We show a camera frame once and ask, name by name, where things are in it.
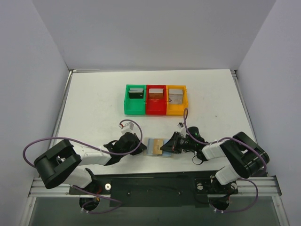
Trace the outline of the beige leather card holder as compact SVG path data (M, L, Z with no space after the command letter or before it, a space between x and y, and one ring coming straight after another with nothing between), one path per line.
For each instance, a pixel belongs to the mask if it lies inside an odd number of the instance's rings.
M162 138L145 138L147 148L143 154L148 157L172 158L173 154L171 152L161 150L161 147L167 141L167 139Z

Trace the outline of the gold credit card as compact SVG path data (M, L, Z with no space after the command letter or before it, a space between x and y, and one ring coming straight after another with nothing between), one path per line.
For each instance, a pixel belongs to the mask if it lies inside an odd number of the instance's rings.
M147 145L147 150L146 154L150 156L159 156L163 154L163 151L160 150L160 147L164 144L163 139L153 139L149 138L148 139L148 145Z

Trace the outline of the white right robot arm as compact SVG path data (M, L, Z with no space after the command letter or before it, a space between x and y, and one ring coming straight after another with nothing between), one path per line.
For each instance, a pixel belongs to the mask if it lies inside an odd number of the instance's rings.
M239 178L248 179L258 171L265 170L269 163L268 154L244 132L209 143L201 137L198 127L189 127L186 133L174 132L160 150L170 153L192 152L200 164L227 158L229 164L218 170L210 180L210 187L216 193L222 192L230 182Z

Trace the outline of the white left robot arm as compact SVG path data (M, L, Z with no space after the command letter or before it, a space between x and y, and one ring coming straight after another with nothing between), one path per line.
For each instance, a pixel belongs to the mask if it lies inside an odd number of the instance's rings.
M90 169L80 166L110 166L118 163L128 154L138 155L147 149L138 136L130 132L104 147L109 151L108 153L91 147L72 145L69 140L63 139L40 155L34 161L34 167L47 189L55 188L60 184L69 184L91 194L96 190L97 182Z

